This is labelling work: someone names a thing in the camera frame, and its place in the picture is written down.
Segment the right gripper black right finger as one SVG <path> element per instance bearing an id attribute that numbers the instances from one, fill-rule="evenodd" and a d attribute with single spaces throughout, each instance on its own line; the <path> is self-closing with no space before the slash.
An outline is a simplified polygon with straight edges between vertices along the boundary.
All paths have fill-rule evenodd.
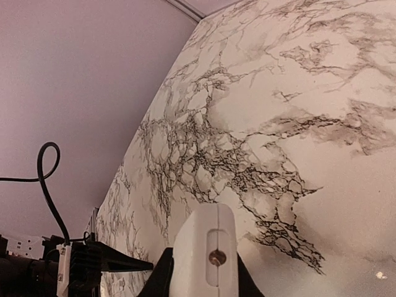
<path id="1" fill-rule="evenodd" d="M 238 255 L 238 296 L 263 297 L 263 293 L 256 286 L 240 255 Z"/>

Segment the white remote control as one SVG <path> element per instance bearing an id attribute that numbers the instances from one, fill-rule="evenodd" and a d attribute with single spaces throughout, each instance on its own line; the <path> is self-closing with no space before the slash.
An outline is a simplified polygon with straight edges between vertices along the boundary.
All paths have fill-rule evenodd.
<path id="1" fill-rule="evenodd" d="M 235 218 L 225 204 L 201 204 L 173 246 L 170 296 L 238 296 Z"/>

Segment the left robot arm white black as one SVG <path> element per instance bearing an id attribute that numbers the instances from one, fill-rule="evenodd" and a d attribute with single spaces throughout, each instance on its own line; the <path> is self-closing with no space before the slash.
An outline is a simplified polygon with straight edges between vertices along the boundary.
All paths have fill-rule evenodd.
<path id="1" fill-rule="evenodd" d="M 52 235 L 41 243 L 39 259 L 15 256 L 8 247 L 10 240 L 1 237 L 1 296 L 56 296 L 59 251 L 56 246 L 64 239 Z M 71 277 L 68 296 L 99 296 L 103 272 L 141 272 L 153 269 L 153 264 L 129 257 L 99 242 L 94 233 L 72 239 Z"/>

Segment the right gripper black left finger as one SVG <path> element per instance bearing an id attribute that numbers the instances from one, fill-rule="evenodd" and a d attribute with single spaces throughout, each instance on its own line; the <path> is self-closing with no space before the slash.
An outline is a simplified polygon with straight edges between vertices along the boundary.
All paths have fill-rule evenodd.
<path id="1" fill-rule="evenodd" d="M 170 295 L 169 288 L 173 267 L 173 248 L 168 247 L 163 251 L 163 254 L 145 284 L 145 296 L 168 297 Z"/>

